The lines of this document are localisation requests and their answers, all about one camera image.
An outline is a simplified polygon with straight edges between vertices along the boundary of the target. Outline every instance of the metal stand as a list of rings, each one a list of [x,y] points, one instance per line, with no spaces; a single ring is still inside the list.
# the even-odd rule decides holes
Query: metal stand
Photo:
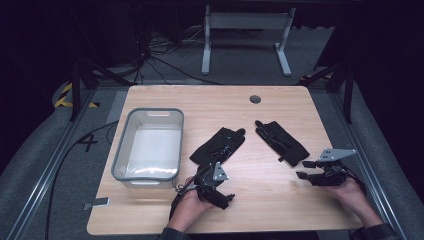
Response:
[[[211,42],[210,29],[273,29],[283,30],[281,42],[275,43],[275,50],[280,60],[281,68],[285,76],[290,76],[291,71],[284,53],[293,21],[295,8],[291,8],[289,13],[231,13],[231,12],[211,12],[210,6],[206,6],[205,13],[205,48],[203,50],[202,74],[209,74]]]

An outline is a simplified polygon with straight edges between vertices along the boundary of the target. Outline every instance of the aluminum rail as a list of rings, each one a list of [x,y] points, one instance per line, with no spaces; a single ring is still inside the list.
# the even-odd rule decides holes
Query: aluminum rail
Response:
[[[386,192],[381,187],[374,170],[372,169],[371,164],[365,154],[364,149],[361,146],[361,143],[358,139],[358,136],[353,129],[351,124],[348,124],[345,120],[343,114],[343,103],[341,99],[335,93],[329,93],[330,100],[333,104],[334,109],[338,113],[340,121],[343,123],[343,126],[349,136],[349,139],[354,147],[357,150],[356,157],[358,158],[359,168],[364,175],[365,181],[368,188],[371,190],[372,197],[377,204],[378,210],[385,222],[388,222],[392,225],[393,229],[399,234],[402,239],[407,240],[404,231],[400,225],[399,220],[397,219],[395,213],[393,212],[392,206],[389,203]]]
[[[15,224],[13,225],[6,239],[17,240],[22,239],[22,237],[24,236],[25,231],[27,230],[31,222],[31,219],[33,218],[35,212],[40,206],[41,201],[43,200],[47,190],[49,189],[56,172],[59,170],[60,163],[64,157],[64,154],[66,153],[69,141],[71,140],[75,129],[80,123],[82,115],[84,114],[85,110],[88,108],[88,105],[93,99],[94,93],[94,90],[88,90],[84,94],[84,97],[81,102],[82,108],[80,110],[80,113],[75,117],[74,121],[69,122],[68,126],[66,127],[65,132],[58,143],[58,146],[56,147],[52,157],[44,168],[44,171],[41,174],[38,182],[35,184],[31,195],[29,196],[25,206],[23,207],[21,213],[19,214],[17,220],[15,221]]]

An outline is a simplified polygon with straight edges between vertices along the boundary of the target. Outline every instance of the person's right hand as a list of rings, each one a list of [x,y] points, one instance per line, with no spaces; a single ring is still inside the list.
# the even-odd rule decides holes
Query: person's right hand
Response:
[[[354,179],[347,178],[340,186],[322,186],[321,188],[355,213],[364,227],[368,228],[383,223]]]

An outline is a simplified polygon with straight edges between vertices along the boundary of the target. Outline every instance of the metal bracket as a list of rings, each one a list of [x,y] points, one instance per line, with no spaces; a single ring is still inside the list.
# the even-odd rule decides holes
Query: metal bracket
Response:
[[[336,161],[348,156],[352,156],[356,154],[355,149],[331,149],[331,148],[325,148],[321,155],[318,158],[319,162],[331,162]]]
[[[90,210],[93,207],[109,206],[109,203],[110,203],[110,199],[108,197],[106,197],[106,198],[96,198],[91,203],[84,203],[84,206],[83,206],[82,209],[84,211],[87,211],[87,210]]]
[[[221,163],[220,162],[217,162],[215,164],[215,170],[213,171],[213,180],[214,181],[228,180],[228,176],[224,172],[224,169],[222,169],[222,166],[221,166]]]

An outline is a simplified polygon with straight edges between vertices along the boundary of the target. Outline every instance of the wooden table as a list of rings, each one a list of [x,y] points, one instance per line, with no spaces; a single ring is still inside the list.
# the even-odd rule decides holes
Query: wooden table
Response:
[[[257,95],[259,104],[249,98]],[[326,131],[308,90],[282,86],[136,86],[129,89],[97,198],[110,205],[92,209],[88,232],[105,234],[155,234],[168,222],[173,188],[127,188],[111,175],[127,114],[134,108],[179,108],[184,112],[184,132],[179,183],[196,173],[190,155],[221,127],[246,129],[246,141],[223,164],[229,180],[218,187],[236,196],[226,210],[207,212],[188,232],[261,232],[355,229],[358,218],[319,187],[298,179],[291,168],[255,132],[255,120],[277,121],[310,152],[316,161],[331,148]],[[306,172],[320,171],[312,169]]]

